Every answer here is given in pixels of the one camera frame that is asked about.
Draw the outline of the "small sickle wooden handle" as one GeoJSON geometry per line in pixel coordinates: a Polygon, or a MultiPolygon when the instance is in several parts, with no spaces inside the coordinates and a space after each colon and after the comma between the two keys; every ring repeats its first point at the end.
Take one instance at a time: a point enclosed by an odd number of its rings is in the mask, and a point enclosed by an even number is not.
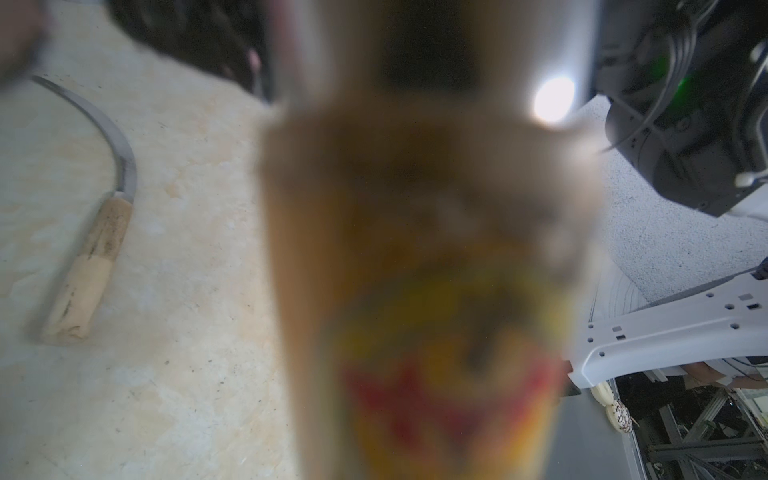
{"type": "Polygon", "coordinates": [[[540,479],[588,286],[597,1],[271,1],[258,164],[301,475],[540,479]]]}
{"type": "Polygon", "coordinates": [[[41,76],[33,80],[83,113],[104,137],[116,163],[116,188],[102,202],[42,327],[43,342],[69,345],[88,338],[95,312],[112,277],[134,211],[137,165],[125,135],[95,105],[41,76]]]}

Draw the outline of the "pink fluffy rag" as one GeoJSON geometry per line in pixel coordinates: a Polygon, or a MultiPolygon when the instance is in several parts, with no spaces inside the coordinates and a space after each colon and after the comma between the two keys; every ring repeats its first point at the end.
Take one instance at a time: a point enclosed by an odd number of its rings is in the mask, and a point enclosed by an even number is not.
{"type": "Polygon", "coordinates": [[[1,0],[1,87],[32,68],[47,43],[51,25],[45,1],[1,0]]]}

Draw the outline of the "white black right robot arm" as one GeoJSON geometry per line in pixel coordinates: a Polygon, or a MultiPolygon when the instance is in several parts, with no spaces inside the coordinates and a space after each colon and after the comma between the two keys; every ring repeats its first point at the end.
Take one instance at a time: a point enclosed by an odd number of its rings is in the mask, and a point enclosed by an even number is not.
{"type": "MultiPolygon", "coordinates": [[[[767,217],[767,5],[606,1],[592,90],[606,133],[663,198],[697,212],[767,217]]],[[[602,280],[566,355],[570,385],[710,358],[767,354],[767,267],[632,313],[625,283],[602,280]]]]}

